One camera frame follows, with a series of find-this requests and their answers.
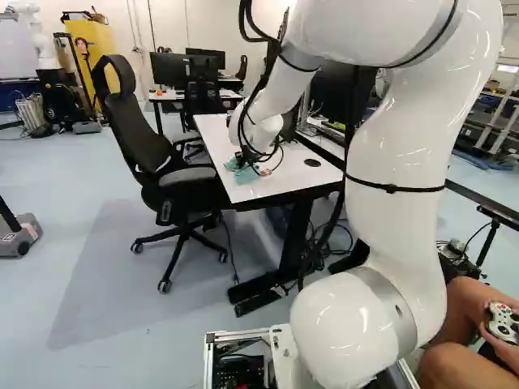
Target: chair armrest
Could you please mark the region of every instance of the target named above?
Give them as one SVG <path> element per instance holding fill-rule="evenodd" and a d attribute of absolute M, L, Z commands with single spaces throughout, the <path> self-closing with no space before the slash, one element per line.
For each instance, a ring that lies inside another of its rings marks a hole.
<path fill-rule="evenodd" d="M 194 182 L 213 180 L 217 171 L 210 165 L 198 165 L 187 169 L 180 169 L 162 176 L 159 180 L 160 187 L 175 185 L 181 182 Z"/>
<path fill-rule="evenodd" d="M 189 142 L 195 142 L 197 140 L 202 140 L 202 137 L 199 133 L 185 133 L 180 136 L 176 136 L 174 141 L 172 142 L 173 146 L 182 146 L 183 144 L 189 143 Z"/>

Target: yellow panel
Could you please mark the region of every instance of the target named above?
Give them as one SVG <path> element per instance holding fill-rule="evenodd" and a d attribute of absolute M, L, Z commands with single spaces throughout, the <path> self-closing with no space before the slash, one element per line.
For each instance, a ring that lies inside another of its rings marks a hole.
<path fill-rule="evenodd" d="M 93 67 L 97 64 L 103 55 L 117 54 L 117 51 L 115 50 L 114 39 L 112 37 L 112 30 L 110 26 L 107 26 L 106 24 L 101 24 L 91 20 L 65 20 L 65 27 L 66 31 L 72 35 L 72 40 L 74 41 L 74 50 L 79 60 L 79 67 L 83 73 L 84 82 L 87 86 L 90 101 L 93 102 L 95 91 L 92 83 L 92 77 L 90 76 L 90 71 L 88 70 L 85 56 L 83 55 L 84 46 L 80 41 L 78 47 L 76 44 L 76 39 L 83 38 L 88 42 L 88 52 L 90 54 L 88 56 L 88 64 L 90 65 L 90 69 L 93 69 Z M 117 77 L 115 70 L 112 67 L 107 67 L 105 69 L 105 73 L 110 91 L 118 91 L 120 89 L 119 78 Z M 96 109 L 101 109 L 98 101 L 96 101 Z"/>

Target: desk surface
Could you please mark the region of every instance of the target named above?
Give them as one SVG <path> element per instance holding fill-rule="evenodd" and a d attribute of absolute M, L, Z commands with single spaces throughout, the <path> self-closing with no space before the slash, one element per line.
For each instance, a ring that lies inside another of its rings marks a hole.
<path fill-rule="evenodd" d="M 315 126 L 322 126 L 320 124 L 320 120 L 317 120 L 314 118 L 308 118 L 307 121 L 310 124 L 313 124 Z M 335 142 L 332 142 L 330 139 L 328 139 L 322 135 L 310 136 L 310 135 L 304 134 L 300 131 L 298 131 L 298 134 L 300 134 L 302 137 L 308 139 L 310 142 L 312 142 L 316 146 L 319 146 L 323 150 L 329 152 L 330 154 L 333 154 L 337 158 L 341 158 L 341 160 L 344 160 L 344 148 L 341 145 L 339 145 Z"/>
<path fill-rule="evenodd" d="M 220 98 L 223 101 L 229 101 L 229 100 L 243 100 L 243 96 L 230 91 L 229 89 L 220 89 Z M 151 102 L 157 102 L 157 101 L 184 101 L 186 97 L 184 94 L 179 94 L 174 89 L 169 89 L 167 91 L 164 91 L 162 93 L 162 96 L 158 96 L 156 92 L 150 92 L 149 93 L 149 100 Z"/>
<path fill-rule="evenodd" d="M 234 174 L 224 166 L 224 163 L 239 150 L 227 136 L 226 114 L 195 115 L 194 118 L 231 203 L 243 203 L 296 190 L 333 184 L 342 179 L 342 171 L 324 158 L 300 143 L 291 143 L 283 145 L 285 157 L 279 168 L 271 176 L 259 177 L 251 184 L 239 185 L 234 179 Z M 281 151 L 269 162 L 259 165 L 262 169 L 272 169 L 277 165 L 280 158 Z M 306 165 L 304 160 L 309 158 L 318 160 L 321 166 L 312 168 Z"/>

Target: person's leg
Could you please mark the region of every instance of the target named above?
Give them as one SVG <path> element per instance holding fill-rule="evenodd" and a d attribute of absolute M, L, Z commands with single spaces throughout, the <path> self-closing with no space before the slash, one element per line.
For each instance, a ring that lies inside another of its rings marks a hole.
<path fill-rule="evenodd" d="M 453 342 L 469 344 L 477 326 L 485 319 L 485 303 L 510 300 L 482 282 L 469 277 L 457 277 L 447 286 L 447 315 L 433 344 Z"/>
<path fill-rule="evenodd" d="M 519 379 L 469 348 L 444 343 L 429 348 L 420 361 L 422 389 L 519 389 Z"/>

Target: chair base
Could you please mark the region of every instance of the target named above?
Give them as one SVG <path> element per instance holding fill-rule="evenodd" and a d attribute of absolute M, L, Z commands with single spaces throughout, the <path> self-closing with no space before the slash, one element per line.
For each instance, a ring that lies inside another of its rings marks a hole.
<path fill-rule="evenodd" d="M 177 245 L 175 246 L 175 250 L 173 252 L 173 256 L 171 257 L 171 261 L 169 262 L 168 267 L 165 270 L 164 275 L 159 282 L 157 289 L 162 294 L 167 294 L 171 290 L 171 274 L 177 265 L 178 258 L 180 257 L 180 253 L 182 251 L 182 247 L 184 243 L 188 241 L 190 238 L 195 239 L 196 241 L 202 243 L 204 246 L 208 247 L 211 250 L 215 250 L 220 254 L 218 257 L 218 261 L 220 263 L 227 262 L 227 249 L 223 246 L 218 245 L 217 243 L 210 241 L 203 234 L 195 231 L 196 228 L 211 225 L 214 221 L 214 215 L 206 216 L 201 220 L 197 220 L 195 222 L 186 224 L 185 226 L 175 227 L 173 229 L 168 229 L 167 231 L 163 231 L 161 233 L 156 233 L 150 237 L 138 237 L 135 239 L 135 242 L 131 245 L 131 251 L 135 254 L 141 254 L 144 250 L 144 243 L 158 242 L 163 241 L 169 237 L 178 236 Z"/>
<path fill-rule="evenodd" d="M 184 160 L 186 160 L 186 162 L 188 162 L 191 158 L 193 158 L 194 156 L 198 156 L 199 154 L 202 154 L 203 152 L 205 152 L 205 147 L 203 144 L 196 144 L 196 145 L 190 145 L 190 144 L 187 144 L 186 145 L 186 150 L 191 150 L 192 148 L 194 148 L 195 150 L 189 154 L 187 154 L 185 157 L 184 157 Z"/>

